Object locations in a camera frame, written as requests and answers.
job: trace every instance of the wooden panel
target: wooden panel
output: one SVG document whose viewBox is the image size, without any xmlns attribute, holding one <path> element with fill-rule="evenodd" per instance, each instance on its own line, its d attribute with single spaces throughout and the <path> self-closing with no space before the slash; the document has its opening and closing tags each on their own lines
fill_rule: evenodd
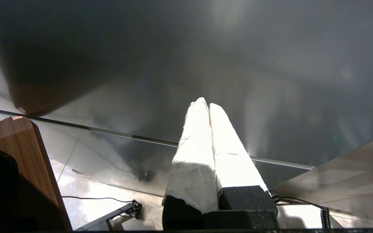
<svg viewBox="0 0 373 233">
<path fill-rule="evenodd" d="M 21 116 L 0 121 L 0 150 L 15 158 L 19 171 L 0 232 L 18 223 L 30 230 L 71 230 L 38 127 Z"/>
</svg>

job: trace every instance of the white paper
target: white paper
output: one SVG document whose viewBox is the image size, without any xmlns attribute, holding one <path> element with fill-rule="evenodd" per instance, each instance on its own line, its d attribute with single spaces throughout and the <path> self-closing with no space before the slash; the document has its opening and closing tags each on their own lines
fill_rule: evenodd
<svg viewBox="0 0 373 233">
<path fill-rule="evenodd" d="M 166 195 L 208 213 L 218 210 L 209 112 L 204 98 L 192 102 L 172 161 Z"/>
<path fill-rule="evenodd" d="M 227 114 L 216 104 L 209 106 L 217 192 L 223 187 L 255 186 L 267 191 L 259 171 L 238 138 Z"/>
</svg>

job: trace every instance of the white wrapped post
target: white wrapped post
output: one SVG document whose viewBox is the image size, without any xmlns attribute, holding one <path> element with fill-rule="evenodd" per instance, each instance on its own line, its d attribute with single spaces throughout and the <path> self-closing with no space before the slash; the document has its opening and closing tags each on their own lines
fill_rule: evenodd
<svg viewBox="0 0 373 233">
<path fill-rule="evenodd" d="M 219 105 L 209 106 L 217 192 L 224 187 L 260 185 L 268 191 L 259 171 L 238 138 L 227 114 Z"/>
<path fill-rule="evenodd" d="M 165 197 L 182 199 L 203 214 L 218 210 L 211 141 L 208 107 L 201 97 L 186 113 Z"/>
</svg>

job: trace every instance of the torn paper wrap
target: torn paper wrap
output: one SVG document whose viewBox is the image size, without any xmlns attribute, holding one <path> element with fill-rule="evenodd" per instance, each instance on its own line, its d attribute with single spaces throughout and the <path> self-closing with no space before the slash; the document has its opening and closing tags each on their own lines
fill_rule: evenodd
<svg viewBox="0 0 373 233">
<path fill-rule="evenodd" d="M 207 213 L 218 210 L 211 128 L 204 98 L 192 102 L 172 161 L 166 195 Z"/>
<path fill-rule="evenodd" d="M 215 104 L 209 106 L 212 143 L 217 174 L 217 192 L 223 187 L 260 185 L 267 187 L 248 156 L 227 114 Z"/>
</svg>

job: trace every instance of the white fabric wrap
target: white fabric wrap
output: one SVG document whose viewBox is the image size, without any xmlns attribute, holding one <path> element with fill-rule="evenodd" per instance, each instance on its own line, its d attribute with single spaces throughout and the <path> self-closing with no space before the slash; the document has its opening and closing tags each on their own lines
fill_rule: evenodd
<svg viewBox="0 0 373 233">
<path fill-rule="evenodd" d="M 165 196 L 182 199 L 203 214 L 218 210 L 211 141 L 208 107 L 201 97 L 186 113 Z"/>
<path fill-rule="evenodd" d="M 260 185 L 267 187 L 238 138 L 227 114 L 219 105 L 209 106 L 217 192 L 223 187 Z"/>
</svg>

